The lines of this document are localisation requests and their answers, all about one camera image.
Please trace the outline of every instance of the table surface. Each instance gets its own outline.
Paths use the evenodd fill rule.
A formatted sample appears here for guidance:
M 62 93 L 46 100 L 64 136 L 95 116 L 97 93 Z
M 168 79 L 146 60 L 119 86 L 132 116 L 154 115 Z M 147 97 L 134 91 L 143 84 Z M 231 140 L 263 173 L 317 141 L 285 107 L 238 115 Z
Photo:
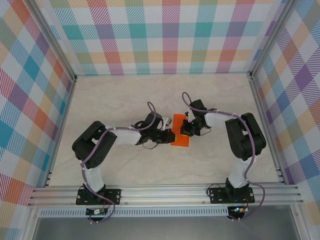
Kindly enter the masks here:
M 151 101 L 162 117 L 173 118 L 188 110 L 181 95 L 201 99 L 208 109 L 253 113 L 260 128 L 258 110 L 244 73 L 80 76 L 75 86 L 50 186 L 83 184 L 73 142 L 94 121 L 112 127 L 128 127 L 144 120 Z M 148 150 L 141 145 L 112 147 L 101 164 L 107 185 L 158 185 L 224 183 L 237 161 L 227 131 L 212 128 L 209 134 L 190 138 L 189 147 L 160 144 Z M 251 181 L 277 182 L 267 146 L 248 174 Z

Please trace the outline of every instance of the vented panel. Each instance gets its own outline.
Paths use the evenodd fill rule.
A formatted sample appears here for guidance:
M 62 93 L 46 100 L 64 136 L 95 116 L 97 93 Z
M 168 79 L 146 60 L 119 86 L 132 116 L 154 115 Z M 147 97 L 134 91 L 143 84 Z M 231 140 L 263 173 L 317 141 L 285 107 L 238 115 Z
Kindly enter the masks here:
M 201 207 L 118 207 L 113 217 L 208 217 L 227 216 L 226 206 Z M 85 208 L 42 208 L 40 218 L 84 218 Z

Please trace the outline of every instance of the orange object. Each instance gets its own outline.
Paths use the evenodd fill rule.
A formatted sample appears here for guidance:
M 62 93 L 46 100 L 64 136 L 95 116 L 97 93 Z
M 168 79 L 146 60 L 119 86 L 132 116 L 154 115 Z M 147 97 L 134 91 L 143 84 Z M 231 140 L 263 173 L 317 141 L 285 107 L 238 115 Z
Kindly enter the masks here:
M 186 115 L 173 115 L 172 132 L 175 134 L 175 141 L 171 143 L 172 146 L 189 147 L 189 136 L 180 134 L 180 128 L 185 119 L 187 119 Z

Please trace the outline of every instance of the orange block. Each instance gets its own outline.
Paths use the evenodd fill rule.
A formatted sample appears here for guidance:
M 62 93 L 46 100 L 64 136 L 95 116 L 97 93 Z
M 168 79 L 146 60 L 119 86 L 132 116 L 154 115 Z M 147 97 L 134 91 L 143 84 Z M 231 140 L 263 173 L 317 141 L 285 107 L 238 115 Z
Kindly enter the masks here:
M 180 134 L 182 123 L 186 119 L 187 116 L 183 114 L 173 115 L 172 132 L 175 134 L 175 141 L 171 143 L 171 146 L 189 147 L 189 136 Z

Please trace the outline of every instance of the white marble surface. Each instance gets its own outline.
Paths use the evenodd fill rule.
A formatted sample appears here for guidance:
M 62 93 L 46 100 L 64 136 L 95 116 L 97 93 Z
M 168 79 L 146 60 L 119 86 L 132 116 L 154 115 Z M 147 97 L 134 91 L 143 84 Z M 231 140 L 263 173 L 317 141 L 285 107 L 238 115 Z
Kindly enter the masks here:
M 181 98 L 183 91 L 192 100 L 201 99 L 208 109 L 239 115 L 251 112 L 260 122 L 245 74 L 81 76 L 50 185 L 83 183 L 80 162 L 71 146 L 92 122 L 128 127 L 145 119 L 150 112 L 147 101 L 155 105 L 162 117 L 183 114 L 188 110 Z M 189 147 L 162 144 L 147 150 L 141 145 L 114 146 L 101 169 L 108 185 L 224 183 L 235 161 L 227 131 L 213 128 L 209 134 L 191 137 Z M 248 176 L 255 182 L 278 181 L 268 147 Z

